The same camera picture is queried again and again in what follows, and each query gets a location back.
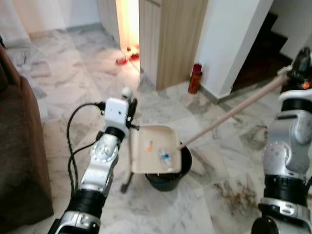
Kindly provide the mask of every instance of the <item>black bucket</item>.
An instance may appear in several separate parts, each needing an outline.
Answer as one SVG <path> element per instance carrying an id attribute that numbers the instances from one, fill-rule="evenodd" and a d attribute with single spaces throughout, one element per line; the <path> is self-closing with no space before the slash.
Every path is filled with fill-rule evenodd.
<path id="1" fill-rule="evenodd" d="M 150 184 L 157 190 L 167 192 L 175 189 L 180 180 L 190 171 L 192 156 L 188 148 L 181 149 L 182 168 L 179 173 L 145 174 Z"/>

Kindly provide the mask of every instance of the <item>marble floor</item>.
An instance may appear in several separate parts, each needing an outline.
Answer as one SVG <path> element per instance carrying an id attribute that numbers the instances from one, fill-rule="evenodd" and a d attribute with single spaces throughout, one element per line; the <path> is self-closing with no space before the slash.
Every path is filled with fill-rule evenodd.
<path id="1" fill-rule="evenodd" d="M 46 109 L 42 120 L 55 214 L 10 234 L 45 234 L 63 214 L 70 197 L 65 130 L 78 105 L 120 97 L 122 87 L 129 86 L 139 100 L 137 124 L 167 124 L 185 141 L 256 91 L 219 105 L 201 93 L 189 95 L 187 82 L 157 92 L 132 64 L 115 64 L 123 54 L 99 27 L 48 32 L 33 37 L 32 43 L 31 48 L 11 48 L 8 53 Z M 128 192 L 119 192 L 127 163 L 125 141 L 100 233 L 249 233 L 259 216 L 257 203 L 264 187 L 261 153 L 267 125 L 279 110 L 277 96 L 278 90 L 269 93 L 192 143 L 192 168 L 172 192 L 155 190 L 144 175 L 134 175 Z M 70 132 L 75 148 L 92 142 L 103 126 L 97 109 L 78 112 Z M 81 176 L 89 162 L 87 150 L 77 155 L 77 162 Z"/>

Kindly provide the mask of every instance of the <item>dustpan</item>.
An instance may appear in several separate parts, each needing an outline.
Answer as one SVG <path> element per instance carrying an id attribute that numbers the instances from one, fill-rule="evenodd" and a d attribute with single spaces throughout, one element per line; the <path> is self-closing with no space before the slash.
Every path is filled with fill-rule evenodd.
<path id="1" fill-rule="evenodd" d="M 143 125 L 131 132 L 131 171 L 139 174 L 178 173 L 181 151 L 177 132 L 166 125 Z M 170 168 L 161 160 L 161 152 L 170 152 Z"/>

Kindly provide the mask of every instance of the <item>wooden stick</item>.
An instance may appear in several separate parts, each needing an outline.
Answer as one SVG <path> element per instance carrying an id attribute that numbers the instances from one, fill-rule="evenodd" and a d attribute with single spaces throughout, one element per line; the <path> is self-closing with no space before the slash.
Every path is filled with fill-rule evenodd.
<path id="1" fill-rule="evenodd" d="M 213 124 L 211 124 L 210 126 L 205 128 L 203 131 L 197 133 L 195 136 L 193 136 L 191 139 L 186 141 L 184 144 L 179 145 L 178 149 L 180 150 L 180 149 L 184 148 L 185 146 L 187 146 L 190 143 L 192 143 L 193 141 L 197 140 L 198 138 L 200 138 L 204 134 L 208 133 L 213 128 L 217 127 L 218 125 L 220 125 L 224 121 L 226 121 L 229 118 L 231 118 L 232 116 L 236 115 L 238 112 L 244 110 L 246 107 L 250 106 L 254 102 L 256 102 L 259 99 L 261 99 L 269 91 L 271 91 L 271 90 L 277 88 L 278 86 L 282 85 L 286 80 L 287 80 L 287 76 L 286 75 L 281 75 L 281 76 L 277 77 L 276 79 L 271 81 L 269 84 L 264 86 L 262 89 L 260 89 L 257 93 L 252 95 L 250 98 L 246 99 L 245 101 L 240 103 L 238 106 L 236 106 L 235 108 L 231 109 L 228 113 L 226 113 L 225 115 L 223 115 L 222 117 L 217 119 Z"/>

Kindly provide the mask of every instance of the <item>brown sofa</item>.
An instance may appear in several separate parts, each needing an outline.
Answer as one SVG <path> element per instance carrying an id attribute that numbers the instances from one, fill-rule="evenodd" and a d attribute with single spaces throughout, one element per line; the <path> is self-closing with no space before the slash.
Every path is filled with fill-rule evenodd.
<path id="1" fill-rule="evenodd" d="M 0 46 L 0 234 L 52 214 L 37 101 Z"/>

